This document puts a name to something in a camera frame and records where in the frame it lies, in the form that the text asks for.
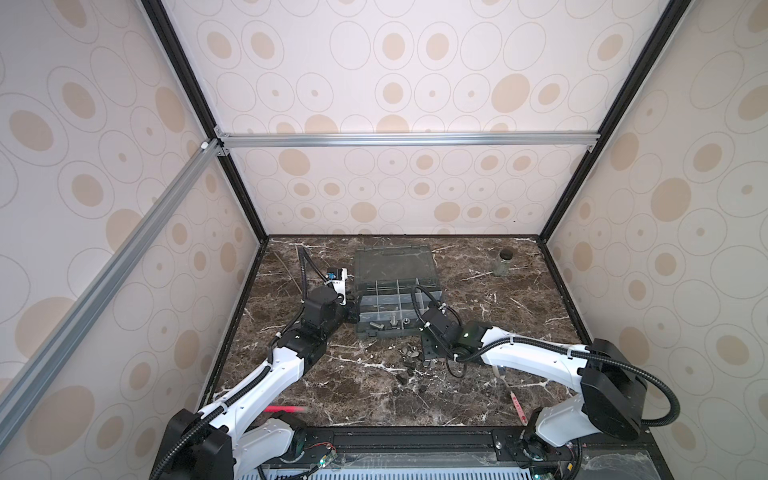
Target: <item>patterned wall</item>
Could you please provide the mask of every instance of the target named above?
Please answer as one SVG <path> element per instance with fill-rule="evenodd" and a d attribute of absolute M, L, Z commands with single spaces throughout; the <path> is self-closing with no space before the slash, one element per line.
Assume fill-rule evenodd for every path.
<path fill-rule="evenodd" d="M 666 0 L 166 0 L 235 133 L 587 130 Z"/>
<path fill-rule="evenodd" d="M 766 477 L 766 127 L 768 1 L 699 2 L 551 244 L 592 334 L 679 395 L 678 480 Z"/>
<path fill-rule="evenodd" d="M 584 145 L 236 149 L 269 233 L 533 234 Z"/>
<path fill-rule="evenodd" d="M 209 166 L 0 456 L 0 479 L 147 478 L 197 409 L 257 242 Z"/>
<path fill-rule="evenodd" d="M 201 132 L 131 0 L 3 2 L 0 392 Z"/>

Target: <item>ventilation grille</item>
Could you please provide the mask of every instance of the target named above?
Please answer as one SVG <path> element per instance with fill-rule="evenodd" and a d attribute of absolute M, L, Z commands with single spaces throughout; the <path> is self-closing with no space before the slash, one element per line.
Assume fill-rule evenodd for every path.
<path fill-rule="evenodd" d="M 269 470 L 266 480 L 279 480 L 303 472 L 299 469 Z M 528 470 L 517 467 L 479 468 L 346 468 L 318 472 L 312 480 L 531 480 Z M 239 480 L 259 480 L 256 470 Z"/>

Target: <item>brown marble surface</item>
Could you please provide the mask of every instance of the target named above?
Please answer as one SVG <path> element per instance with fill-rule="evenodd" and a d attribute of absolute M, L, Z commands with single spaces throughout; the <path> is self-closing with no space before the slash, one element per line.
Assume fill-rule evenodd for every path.
<path fill-rule="evenodd" d="M 322 270 L 354 272 L 355 250 L 363 246 L 427 244 L 432 248 L 444 299 L 465 322 L 484 320 L 520 335 L 578 343 L 562 300 L 538 246 L 528 239 L 487 237 L 273 238 L 227 357 L 217 391 L 235 386 L 265 358 L 274 333 L 296 312 L 301 292 L 296 245 L 307 247 Z M 502 247 L 515 256 L 507 277 L 490 274 Z M 310 289 L 319 284 L 309 271 Z M 450 376 L 443 362 L 424 367 L 404 352 L 421 349 L 417 336 L 359 340 L 343 325 L 327 354 L 275 405 L 304 406 L 310 425 L 520 425 L 510 392 L 526 415 L 569 397 L 560 384 L 516 370 L 495 376 L 490 366 L 470 365 L 464 379 Z"/>

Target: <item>robotic arm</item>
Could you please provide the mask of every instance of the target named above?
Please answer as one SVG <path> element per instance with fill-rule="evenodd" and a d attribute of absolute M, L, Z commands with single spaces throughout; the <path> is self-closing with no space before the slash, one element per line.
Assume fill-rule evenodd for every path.
<path fill-rule="evenodd" d="M 267 360 L 199 412 L 182 409 L 169 421 L 151 480 L 231 480 L 270 458 L 281 457 L 287 462 L 300 458 L 306 432 L 295 417 L 280 413 L 260 427 L 247 429 L 285 388 L 317 363 L 326 351 L 328 338 L 341 323 L 349 321 L 352 307 L 346 300 L 346 269 L 332 270 L 323 279 L 325 285 L 305 298 L 299 314 L 270 344 Z M 680 413 L 679 402 L 666 385 L 632 366 L 606 340 L 596 339 L 590 346 L 565 345 L 515 336 L 485 323 L 462 327 L 446 316 L 445 304 L 431 300 L 423 316 L 417 316 L 442 355 L 458 362 L 522 370 L 576 392 L 570 399 L 531 415 L 517 440 L 532 461 L 546 458 L 551 447 L 596 432 L 634 440 L 645 426 L 667 425 Z M 670 413 L 662 419 L 641 419 L 646 381 L 670 399 Z M 311 472 L 335 458 L 335 451 L 329 454 Z"/>

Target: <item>black metal frame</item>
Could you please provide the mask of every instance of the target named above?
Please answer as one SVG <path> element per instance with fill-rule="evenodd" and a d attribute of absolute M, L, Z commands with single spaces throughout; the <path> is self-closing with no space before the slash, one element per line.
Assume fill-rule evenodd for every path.
<path fill-rule="evenodd" d="M 624 81 L 624 85 L 619 90 L 616 100 L 611 105 L 603 123 L 598 129 L 600 139 L 591 151 L 584 154 L 581 163 L 576 168 L 573 177 L 571 177 L 571 181 L 568 182 L 568 186 L 554 207 L 552 215 L 550 215 L 547 223 L 544 225 L 544 229 L 541 230 L 539 237 L 543 243 L 549 241 L 554 233 L 554 229 L 557 228 L 568 207 L 571 206 L 571 202 L 587 179 L 594 162 L 598 160 L 600 153 L 602 153 L 607 143 L 611 140 L 611 135 L 616 130 L 619 122 L 621 122 L 621 118 L 626 113 L 648 73 L 650 73 L 659 55 L 664 50 L 667 40 L 669 40 L 670 35 L 672 35 L 672 32 L 677 27 L 677 23 L 683 17 L 690 2 L 691 0 L 670 0 L 667 4 L 664 13 L 659 18 L 659 22 L 654 27 L 643 50 L 640 52 L 640 56 L 637 57 L 637 61 L 627 76 L 627 80 Z"/>
<path fill-rule="evenodd" d="M 218 139 L 216 132 L 216 119 L 213 113 L 211 113 L 208 103 L 203 95 L 203 90 L 200 88 L 200 84 L 197 83 L 197 78 L 192 71 L 190 62 L 187 59 L 187 55 L 184 53 L 184 48 L 181 46 L 174 26 L 170 22 L 168 13 L 165 11 L 165 7 L 161 0 L 141 0 L 144 5 L 144 10 L 147 12 L 147 17 L 157 33 L 157 37 L 160 39 L 160 43 L 165 49 L 165 53 L 168 56 L 168 60 L 176 71 L 176 76 L 179 78 L 181 87 L 187 94 L 192 108 L 200 120 L 200 124 L 203 126 L 203 131 L 208 138 Z M 256 208 L 253 206 L 253 202 L 250 199 L 250 195 L 245 188 L 243 179 L 240 174 L 237 173 L 237 168 L 232 160 L 232 156 L 227 152 L 224 157 L 219 157 L 219 163 L 224 173 L 227 175 L 227 179 L 232 185 L 237 199 L 240 202 L 240 206 L 243 208 L 248 223 L 250 223 L 253 232 L 261 243 L 265 243 L 267 240 L 266 231 L 259 219 L 259 215 L 256 212 Z"/>
<path fill-rule="evenodd" d="M 663 51 L 664 46 L 667 43 L 670 35 L 674 31 L 677 23 L 682 18 L 684 12 L 688 8 L 691 0 L 670 0 L 664 13 L 662 14 L 659 22 L 656 24 L 652 31 L 646 45 L 644 46 L 637 62 L 633 66 L 627 80 L 624 82 L 621 90 L 614 103 L 611 105 L 606 118 L 603 120 L 599 133 L 600 139 L 597 144 L 588 151 L 582 158 L 578 168 L 576 169 L 573 177 L 568 182 L 564 193 L 558 200 L 555 209 L 551 216 L 548 218 L 543 230 L 539 235 L 472 235 L 470 237 L 524 237 L 535 240 L 544 256 L 547 268 L 552 275 L 555 286 L 558 288 L 565 308 L 568 311 L 568 315 L 571 317 L 571 321 L 574 324 L 577 334 L 583 343 L 589 344 L 591 338 L 588 334 L 584 323 L 581 320 L 573 299 L 571 298 L 568 288 L 565 286 L 563 279 L 558 271 L 558 268 L 554 264 L 552 255 L 547 246 L 547 242 L 554 233 L 555 228 L 561 221 L 565 212 L 571 205 L 571 202 L 576 197 L 581 185 L 587 179 L 587 176 L 593 167 L 595 161 L 600 156 L 603 149 L 605 149 L 608 141 L 611 139 L 611 135 L 619 125 L 621 118 L 626 113 L 631 102 L 637 95 L 641 85 L 645 78 L 653 67 L 654 63 L 658 59 L 660 53 Z M 163 45 L 167 56 L 176 71 L 176 74 L 181 82 L 184 91 L 186 92 L 190 103 L 200 123 L 203 125 L 205 134 L 209 138 L 218 139 L 216 132 L 216 121 L 210 108 L 205 100 L 200 85 L 197 82 L 197 78 L 192 71 L 187 56 L 184 54 L 184 49 L 179 42 L 179 38 L 170 22 L 167 12 L 161 3 L 161 0 L 141 0 L 144 8 L 147 12 L 152 25 L 154 26 L 157 36 Z M 206 389 L 204 391 L 202 403 L 208 403 L 213 396 L 215 386 L 220 378 L 223 370 L 224 362 L 229 353 L 232 345 L 237 327 L 240 324 L 240 317 L 243 314 L 246 301 L 250 295 L 250 291 L 253 288 L 253 283 L 256 279 L 259 266 L 262 259 L 266 255 L 266 249 L 269 246 L 270 238 L 273 236 L 267 235 L 264 227 L 258 217 L 256 209 L 250 199 L 249 194 L 246 191 L 245 184 L 243 183 L 240 174 L 237 172 L 237 168 L 232 160 L 232 157 L 227 153 L 226 157 L 219 157 L 221 167 L 223 168 L 227 179 L 229 180 L 232 188 L 237 195 L 237 199 L 240 202 L 246 217 L 253 228 L 253 231 L 257 235 L 260 242 L 260 247 L 257 252 L 256 260 L 253 262 L 253 267 L 248 274 L 247 280 L 243 287 L 243 293 L 237 303 L 237 307 L 234 311 L 233 318 L 230 321 L 229 328 L 224 337 L 224 342 L 218 357 L 214 364 L 213 372 L 208 379 Z M 319 237 L 317 235 L 290 235 L 290 236 L 275 236 L 275 237 Z M 358 235 L 325 235 L 322 237 L 361 237 Z M 389 237 L 456 237 L 456 235 L 392 235 Z M 482 451 L 492 450 L 494 451 L 493 442 L 493 428 L 491 427 L 357 427 L 349 429 L 341 428 L 328 428 L 328 429 L 310 429 L 318 434 L 332 435 L 333 438 L 338 438 L 339 441 L 337 447 L 340 452 L 384 452 L 384 451 L 397 451 L 406 452 L 408 448 L 413 449 L 422 448 L 414 446 L 409 443 L 409 438 L 417 438 L 420 441 L 420 445 L 426 439 L 430 439 L 429 442 L 434 447 L 433 451 L 440 452 L 454 452 L 462 451 L 466 452 L 472 449 L 478 449 Z M 399 446 L 387 445 L 383 439 L 386 437 L 391 443 L 393 435 L 397 437 Z M 664 458 L 650 434 L 643 434 L 641 439 L 636 442 L 620 442 L 618 440 L 607 437 L 606 435 L 591 435 L 587 439 L 588 449 L 602 449 L 602 450 L 618 450 L 626 449 L 627 447 L 633 449 L 646 450 L 654 460 L 654 464 L 659 469 L 661 477 L 666 479 L 672 479 L 672 474 L 669 471 Z"/>

